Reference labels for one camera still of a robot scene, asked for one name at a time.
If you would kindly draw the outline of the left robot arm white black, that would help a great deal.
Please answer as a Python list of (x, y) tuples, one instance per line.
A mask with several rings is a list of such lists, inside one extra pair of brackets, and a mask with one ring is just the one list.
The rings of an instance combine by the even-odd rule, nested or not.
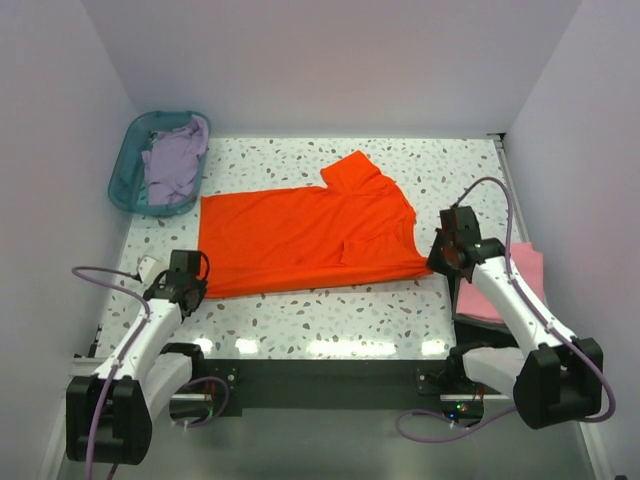
[(205, 253), (174, 250), (166, 269), (136, 274), (146, 289), (132, 295), (140, 303), (133, 324), (109, 357), (66, 388), (68, 459), (87, 467), (140, 464), (172, 395), (205, 385), (201, 347), (169, 338), (204, 300), (209, 272)]

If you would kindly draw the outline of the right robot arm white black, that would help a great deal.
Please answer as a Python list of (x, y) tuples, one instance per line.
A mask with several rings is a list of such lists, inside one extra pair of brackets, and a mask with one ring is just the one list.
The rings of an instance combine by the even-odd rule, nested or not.
[(500, 327), (467, 323), (453, 313), (457, 345), (443, 381), (459, 393), (480, 383), (510, 397), (532, 429), (594, 418), (604, 387), (600, 345), (554, 317), (503, 243), (482, 237), (471, 207), (449, 207), (440, 222), (427, 266), (446, 278), (451, 305), (458, 305), (463, 285), (474, 286), (503, 321)]

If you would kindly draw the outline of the orange t shirt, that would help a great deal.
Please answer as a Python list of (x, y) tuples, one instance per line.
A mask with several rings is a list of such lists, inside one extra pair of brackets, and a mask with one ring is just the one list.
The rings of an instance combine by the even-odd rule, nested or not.
[(323, 186), (201, 200), (198, 249), (206, 296), (232, 298), (430, 274), (414, 239), (416, 213), (361, 151), (325, 167)]

